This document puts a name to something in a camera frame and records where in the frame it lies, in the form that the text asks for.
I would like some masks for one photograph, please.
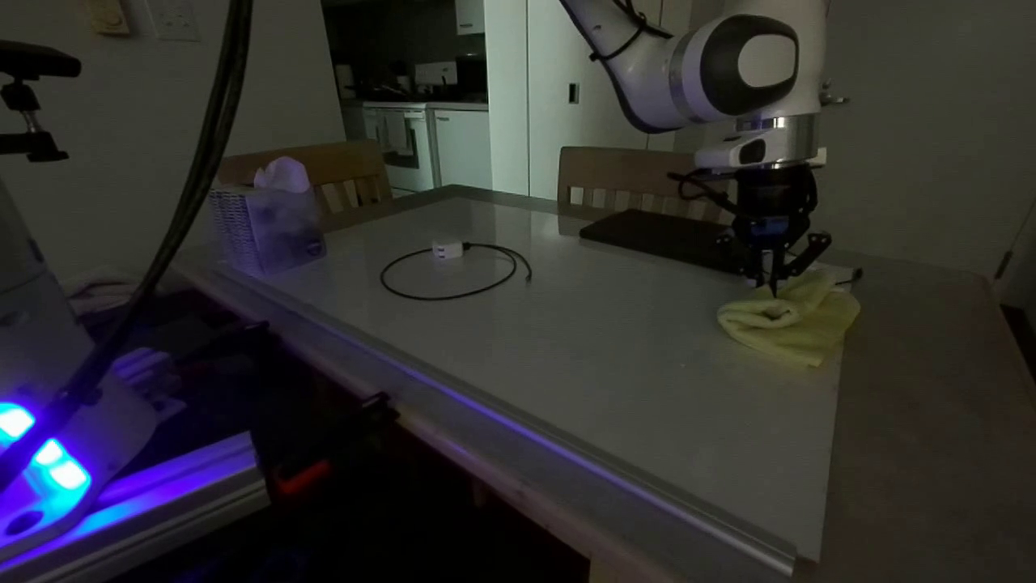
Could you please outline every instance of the wall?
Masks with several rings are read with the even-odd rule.
[[[227,0],[195,0],[199,42],[88,32],[81,3],[0,0],[0,39],[38,42],[84,62],[74,80],[36,85],[43,124],[72,151],[57,166],[3,154],[15,196],[57,277],[142,269],[188,175],[212,79]],[[343,136],[325,42],[321,0],[259,0],[252,57],[230,151]],[[0,111],[0,134],[19,119]]]
[[[641,0],[654,24],[682,28],[688,0]],[[485,3],[491,189],[557,194],[560,147],[673,149],[673,134],[633,129],[560,0]]]
[[[485,0],[491,189],[526,194],[526,5]]]
[[[1036,3],[831,3],[820,221],[839,245],[995,276],[1036,194]]]

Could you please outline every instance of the white robotic arm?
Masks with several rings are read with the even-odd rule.
[[[605,65],[628,119],[648,134],[738,119],[738,129],[696,151],[696,175],[735,178],[735,236],[744,271],[776,280],[802,271],[828,236],[783,263],[809,231],[811,170],[824,162],[811,116],[822,111],[824,0],[731,0],[725,15],[671,39],[632,0],[562,0],[591,54]]]

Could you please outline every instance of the yellow object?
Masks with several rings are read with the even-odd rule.
[[[839,287],[831,271],[811,269],[771,298],[767,290],[720,309],[720,328],[738,344],[790,363],[822,366],[854,317],[861,300]]]

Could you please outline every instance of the blue led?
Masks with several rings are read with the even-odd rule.
[[[31,458],[31,463],[38,465],[55,465],[63,458],[63,448],[57,439],[46,439],[38,448],[38,454]]]
[[[8,439],[21,437],[31,425],[36,425],[36,418],[27,407],[8,405],[8,402],[0,405],[0,429]]]
[[[62,487],[62,488],[81,488],[92,476],[81,463],[68,459],[55,469],[48,469],[48,476]]]
[[[28,428],[36,425],[36,418],[12,405],[12,402],[0,402],[0,448],[19,439]],[[92,472],[62,448],[62,439],[46,439],[31,463],[27,465],[27,478],[38,488],[38,494],[48,494],[48,488],[55,488],[55,494],[74,491],[74,488],[88,488],[92,487]]]

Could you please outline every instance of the wooden chair back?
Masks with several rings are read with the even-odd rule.
[[[325,141],[230,154],[224,158],[216,182],[235,189],[252,185],[254,169],[269,166],[279,154],[292,154],[304,166],[321,210],[321,231],[343,226],[351,210],[355,207],[390,201],[384,158],[376,141]]]
[[[591,210],[654,210],[692,221],[727,221],[709,196],[680,196],[673,170],[688,170],[686,151],[562,147],[557,170],[557,205]]]

